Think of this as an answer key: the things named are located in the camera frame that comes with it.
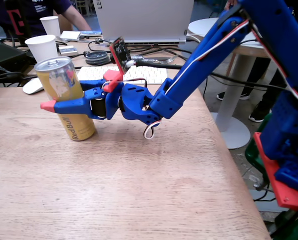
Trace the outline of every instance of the person's leg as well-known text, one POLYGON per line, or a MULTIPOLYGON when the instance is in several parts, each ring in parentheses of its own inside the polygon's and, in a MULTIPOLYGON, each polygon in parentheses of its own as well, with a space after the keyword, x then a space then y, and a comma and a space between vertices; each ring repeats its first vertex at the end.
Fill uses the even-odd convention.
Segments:
MULTIPOLYGON (((285 88, 287 86, 279 70, 275 72, 270 82, 270 85, 279 86, 282 88, 285 88)), ((255 109, 249 116, 249 119, 257 123, 262 122, 265 116, 270 113, 270 110, 275 104, 281 91, 282 91, 281 89, 277 89, 277 88, 268 88, 268 90, 262 97, 262 101, 260 101, 259 104, 255 107, 255 109)))
MULTIPOLYGON (((247 82, 249 83, 256 83, 268 69, 271 59, 266 57, 257 57, 255 59, 253 68, 250 72, 249 78, 247 82)), ((243 94, 250 94, 252 92, 252 88, 245 87, 242 91, 243 94)))
MULTIPOLYGON (((248 77, 247 82, 249 83, 256 83, 262 75, 265 73, 267 70, 269 64, 270 64, 271 59, 266 58, 266 57, 257 57, 255 59, 254 65, 252 67, 252 70, 250 72, 250 75, 248 77)), ((241 100, 247 100, 250 98, 250 93, 252 92, 252 88, 245 87, 242 91, 241 100)), ((224 98, 225 92, 222 92, 217 95, 217 99, 222 100, 224 98)))

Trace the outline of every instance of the dark shirt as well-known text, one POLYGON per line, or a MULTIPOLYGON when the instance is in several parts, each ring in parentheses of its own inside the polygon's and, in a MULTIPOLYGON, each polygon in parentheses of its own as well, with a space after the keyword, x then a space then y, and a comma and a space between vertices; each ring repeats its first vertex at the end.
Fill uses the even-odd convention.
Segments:
MULTIPOLYGON (((33 37, 46 35, 40 18, 53 16, 53 10, 57 14, 62 14, 71 6, 69 0, 21 0, 21 2, 33 37)), ((6 12, 3 0, 0 0, 0 26, 7 36, 9 35, 8 30, 14 33, 14 28, 6 12)))

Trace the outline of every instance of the paper cup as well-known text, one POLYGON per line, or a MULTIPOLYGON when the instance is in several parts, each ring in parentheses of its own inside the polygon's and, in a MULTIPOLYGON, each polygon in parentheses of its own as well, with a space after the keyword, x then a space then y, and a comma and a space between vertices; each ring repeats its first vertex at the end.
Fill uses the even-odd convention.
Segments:
POLYGON ((37 63, 58 56, 54 35, 32 37, 24 43, 28 45, 37 63))
POLYGON ((59 26, 59 17, 57 16, 47 16, 40 18, 44 30, 48 35, 60 36, 60 26, 59 26))

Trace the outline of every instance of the computer mouse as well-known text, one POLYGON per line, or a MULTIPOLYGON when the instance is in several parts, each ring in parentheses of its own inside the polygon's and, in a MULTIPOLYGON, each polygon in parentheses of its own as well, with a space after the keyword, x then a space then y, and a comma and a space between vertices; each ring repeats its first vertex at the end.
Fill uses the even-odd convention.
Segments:
POLYGON ((26 85, 23 86, 22 90, 26 94, 33 94, 35 92, 43 90, 43 87, 39 78, 36 77, 27 82, 26 85))

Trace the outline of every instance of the white keyboard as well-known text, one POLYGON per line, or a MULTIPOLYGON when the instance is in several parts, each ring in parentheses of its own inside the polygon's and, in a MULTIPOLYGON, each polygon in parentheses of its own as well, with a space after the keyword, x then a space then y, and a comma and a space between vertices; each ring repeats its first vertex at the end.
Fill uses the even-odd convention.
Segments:
MULTIPOLYGON (((103 75, 109 69, 119 71, 116 66, 84 66, 78 73, 79 80, 99 80, 103 79, 103 75)), ((161 85, 168 77, 168 72, 165 68, 156 68, 150 66, 132 66, 129 71, 123 76, 123 80, 144 78, 148 84, 161 85)), ((129 84, 143 85, 144 80, 130 81, 129 84)))

